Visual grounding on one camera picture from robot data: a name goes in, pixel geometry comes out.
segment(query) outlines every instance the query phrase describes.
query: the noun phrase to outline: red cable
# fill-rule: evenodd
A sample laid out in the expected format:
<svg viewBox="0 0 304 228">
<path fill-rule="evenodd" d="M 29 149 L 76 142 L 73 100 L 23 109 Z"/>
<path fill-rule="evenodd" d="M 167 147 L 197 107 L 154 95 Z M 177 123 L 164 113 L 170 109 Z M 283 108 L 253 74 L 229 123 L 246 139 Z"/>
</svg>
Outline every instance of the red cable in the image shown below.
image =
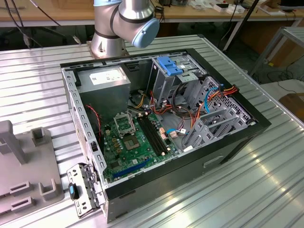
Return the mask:
<svg viewBox="0 0 304 228">
<path fill-rule="evenodd" d="M 96 118 L 97 118 L 97 121 L 98 121 L 98 130 L 99 130 L 99 140 L 98 141 L 100 143 L 100 139 L 101 139 L 101 124 L 100 124 L 100 120 L 99 120 L 99 114 L 91 106 L 86 105 L 86 107 L 88 107 L 89 109 L 91 109 L 95 113 L 95 115 L 96 115 Z"/>
</svg>

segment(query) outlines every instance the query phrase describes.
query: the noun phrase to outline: yellow cable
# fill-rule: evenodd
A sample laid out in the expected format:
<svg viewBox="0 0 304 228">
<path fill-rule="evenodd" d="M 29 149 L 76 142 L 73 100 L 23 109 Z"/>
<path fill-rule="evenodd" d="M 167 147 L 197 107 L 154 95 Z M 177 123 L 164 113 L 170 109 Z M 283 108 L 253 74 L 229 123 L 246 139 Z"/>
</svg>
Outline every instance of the yellow cable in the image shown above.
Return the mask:
<svg viewBox="0 0 304 228">
<path fill-rule="evenodd" d="M 144 97 L 145 97 L 145 94 L 142 95 L 142 100 L 141 100 L 141 102 L 140 102 L 139 105 L 137 105 L 135 108 L 140 108 L 140 107 L 142 106 Z"/>
</svg>

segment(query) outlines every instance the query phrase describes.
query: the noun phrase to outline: green circuit board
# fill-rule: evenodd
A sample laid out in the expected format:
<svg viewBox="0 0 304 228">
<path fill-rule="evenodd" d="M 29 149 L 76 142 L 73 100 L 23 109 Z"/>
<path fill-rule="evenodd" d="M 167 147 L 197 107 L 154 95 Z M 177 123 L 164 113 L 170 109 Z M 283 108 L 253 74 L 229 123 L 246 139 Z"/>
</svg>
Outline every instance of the green circuit board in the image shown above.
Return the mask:
<svg viewBox="0 0 304 228">
<path fill-rule="evenodd" d="M 160 137 L 159 128 L 161 125 L 155 114 L 150 114 L 147 118 L 153 124 L 154 130 L 163 144 L 168 148 L 165 155 L 157 155 L 153 151 L 147 136 L 140 127 L 137 117 L 132 118 L 136 130 L 135 133 L 132 135 L 126 134 L 124 137 L 119 137 L 115 122 L 102 125 L 102 129 L 105 132 L 104 159 L 107 164 L 107 168 L 104 171 L 104 177 L 109 183 L 132 175 L 142 168 L 150 167 L 176 155 L 177 151 L 174 144 L 169 139 L 163 140 Z M 128 170 L 128 168 L 133 169 L 137 166 L 140 166 L 140 168 L 120 175 L 119 177 L 115 176 L 119 172 Z"/>
</svg>

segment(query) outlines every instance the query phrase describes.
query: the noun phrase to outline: blue latch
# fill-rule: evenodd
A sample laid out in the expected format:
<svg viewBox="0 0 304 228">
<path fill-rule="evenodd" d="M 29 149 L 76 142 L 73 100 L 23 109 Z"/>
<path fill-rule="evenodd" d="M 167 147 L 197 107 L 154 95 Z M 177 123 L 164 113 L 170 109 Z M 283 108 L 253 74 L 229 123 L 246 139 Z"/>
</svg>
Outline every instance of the blue latch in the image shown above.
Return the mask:
<svg viewBox="0 0 304 228">
<path fill-rule="evenodd" d="M 183 73 L 183 71 L 179 69 L 169 57 L 158 57 L 157 60 L 162 68 L 167 71 L 169 76 L 180 75 Z"/>
<path fill-rule="evenodd" d="M 74 194 L 74 186 L 70 186 L 70 193 Z"/>
</svg>

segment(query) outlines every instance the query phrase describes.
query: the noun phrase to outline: open computer tower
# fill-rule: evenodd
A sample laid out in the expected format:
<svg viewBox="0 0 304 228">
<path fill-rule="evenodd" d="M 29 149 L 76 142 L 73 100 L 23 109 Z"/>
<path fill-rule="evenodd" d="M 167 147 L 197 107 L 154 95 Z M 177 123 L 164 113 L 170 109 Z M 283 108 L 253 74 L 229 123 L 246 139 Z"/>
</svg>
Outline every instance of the open computer tower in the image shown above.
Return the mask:
<svg viewBox="0 0 304 228">
<path fill-rule="evenodd" d="M 80 218 L 123 216 L 233 159 L 270 125 L 194 49 L 61 69 L 86 159 L 67 172 Z"/>
</svg>

